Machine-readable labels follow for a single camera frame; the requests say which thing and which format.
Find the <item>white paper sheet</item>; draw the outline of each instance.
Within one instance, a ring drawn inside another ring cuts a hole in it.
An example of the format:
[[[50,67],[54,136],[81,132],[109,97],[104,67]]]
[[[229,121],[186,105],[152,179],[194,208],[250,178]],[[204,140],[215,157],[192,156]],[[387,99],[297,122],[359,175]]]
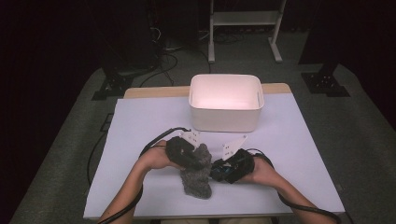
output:
[[[344,206],[324,166],[291,93],[265,94],[258,128],[252,133],[201,133],[213,158],[221,158],[222,144],[247,135],[242,148],[257,148],[276,170],[316,206],[344,212]],[[114,198],[143,147],[170,128],[191,129],[187,97],[121,99],[92,182],[85,218],[102,215]],[[165,140],[177,135],[175,132]],[[279,215],[291,213],[276,191],[254,184],[233,185],[209,181],[212,197],[201,200],[186,195],[179,170],[150,171],[136,217],[188,217]]]

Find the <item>table edge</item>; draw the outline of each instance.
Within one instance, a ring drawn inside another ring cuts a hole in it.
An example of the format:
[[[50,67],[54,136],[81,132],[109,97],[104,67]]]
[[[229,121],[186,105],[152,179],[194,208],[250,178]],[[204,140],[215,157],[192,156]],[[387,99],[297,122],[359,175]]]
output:
[[[291,89],[286,83],[264,83],[262,92],[264,94],[291,93]],[[190,86],[130,88],[126,90],[123,98],[178,97],[189,96],[189,93]]]

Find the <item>black stand base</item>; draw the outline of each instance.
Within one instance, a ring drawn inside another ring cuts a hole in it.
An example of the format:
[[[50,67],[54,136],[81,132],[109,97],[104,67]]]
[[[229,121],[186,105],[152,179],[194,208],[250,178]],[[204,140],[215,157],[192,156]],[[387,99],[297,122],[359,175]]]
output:
[[[325,93],[328,97],[350,96],[344,86],[340,86],[334,76],[323,76],[320,73],[301,73],[311,93]]]
[[[92,97],[92,101],[103,101],[107,96],[123,96],[125,91],[131,88],[133,79],[129,77],[121,77],[120,80],[103,81],[102,87],[96,91]]]

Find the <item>gray floor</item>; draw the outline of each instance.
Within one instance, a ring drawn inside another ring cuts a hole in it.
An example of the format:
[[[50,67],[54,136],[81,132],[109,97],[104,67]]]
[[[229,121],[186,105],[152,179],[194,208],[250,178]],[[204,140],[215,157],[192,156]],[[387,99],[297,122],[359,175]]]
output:
[[[307,33],[279,34],[277,43],[283,63],[275,63],[267,44],[268,35],[245,35],[243,41],[232,45],[216,45],[212,73],[251,74],[263,83],[289,84],[355,223],[396,223],[396,133],[354,74],[342,65],[334,75],[350,97],[332,98],[309,92],[301,73],[318,71],[319,65],[297,64]],[[189,85],[194,75],[208,73],[208,64],[200,52],[183,50],[173,55],[178,63],[169,75],[176,86]],[[164,61],[163,67],[171,66],[172,60]],[[148,76],[136,78],[133,86],[138,87]],[[102,135],[101,125],[106,115],[114,111],[118,99],[91,100],[104,79],[105,75],[98,70],[86,83],[12,223],[92,223],[82,218],[89,190],[86,166],[93,146]],[[164,75],[145,84],[169,85]],[[101,141],[93,154],[91,176],[104,142]],[[341,217],[344,223],[349,223],[346,215]],[[279,223],[298,222],[295,217],[282,217]]]

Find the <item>white shelf frame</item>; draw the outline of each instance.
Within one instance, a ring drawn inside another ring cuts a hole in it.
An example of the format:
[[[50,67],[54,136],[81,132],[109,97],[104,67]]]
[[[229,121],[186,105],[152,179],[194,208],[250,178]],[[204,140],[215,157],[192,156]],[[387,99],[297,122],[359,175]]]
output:
[[[272,37],[268,38],[275,61],[282,63],[282,57],[276,45],[280,23],[282,22],[286,0],[282,0],[279,10],[276,11],[238,11],[238,12],[215,12],[214,1],[210,1],[210,25],[209,25],[209,44],[208,60],[215,62],[215,44],[213,32],[215,26],[225,25],[274,25],[275,30]]]

